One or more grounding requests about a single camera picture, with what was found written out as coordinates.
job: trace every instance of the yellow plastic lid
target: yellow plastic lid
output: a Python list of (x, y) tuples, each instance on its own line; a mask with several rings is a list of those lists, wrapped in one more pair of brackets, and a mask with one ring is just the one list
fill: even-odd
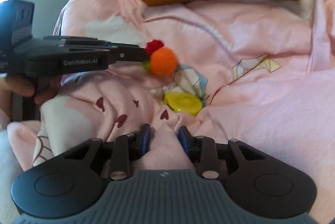
[(166, 93), (164, 103), (174, 112), (187, 112), (193, 116), (196, 116), (202, 109), (201, 100), (188, 93)]

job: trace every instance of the bedsheet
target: bedsheet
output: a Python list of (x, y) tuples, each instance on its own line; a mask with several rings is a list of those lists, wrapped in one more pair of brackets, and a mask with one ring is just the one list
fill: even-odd
[[(317, 184), (311, 216), (335, 217), (335, 0), (199, 0), (147, 7), (140, 0), (69, 0), (55, 31), (141, 47), (162, 40), (180, 67), (155, 78), (134, 63), (64, 78), (41, 124), (12, 123), (24, 170), (92, 137), (104, 141), (150, 123), (150, 151), (133, 168), (191, 167), (175, 132), (218, 143), (238, 138), (299, 168)], [(162, 104), (182, 89), (206, 107), (196, 116)]]

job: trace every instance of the human hand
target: human hand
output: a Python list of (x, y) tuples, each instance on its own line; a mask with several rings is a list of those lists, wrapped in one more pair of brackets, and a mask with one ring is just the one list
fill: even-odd
[[(60, 88), (61, 77), (52, 77), (47, 89), (36, 93), (35, 104), (41, 105), (54, 98)], [(11, 115), (11, 94), (16, 93), (24, 97), (32, 97), (35, 94), (34, 85), (22, 76), (6, 76), (0, 78), (0, 109), (9, 117)]]

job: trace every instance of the orange crocheted ball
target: orange crocheted ball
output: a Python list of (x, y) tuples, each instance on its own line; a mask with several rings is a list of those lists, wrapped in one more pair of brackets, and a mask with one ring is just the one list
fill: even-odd
[(150, 56), (150, 71), (154, 75), (169, 76), (177, 69), (177, 66), (177, 57), (167, 47), (161, 47)]

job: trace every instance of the logo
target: logo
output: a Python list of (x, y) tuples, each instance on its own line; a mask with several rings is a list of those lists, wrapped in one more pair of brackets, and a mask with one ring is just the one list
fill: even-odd
[(160, 173), (160, 176), (163, 177), (163, 178), (166, 178), (168, 175), (170, 175), (170, 173), (166, 172), (166, 171)]
[(98, 59), (75, 59), (72, 61), (63, 61), (64, 66), (78, 66), (85, 64), (98, 64)]

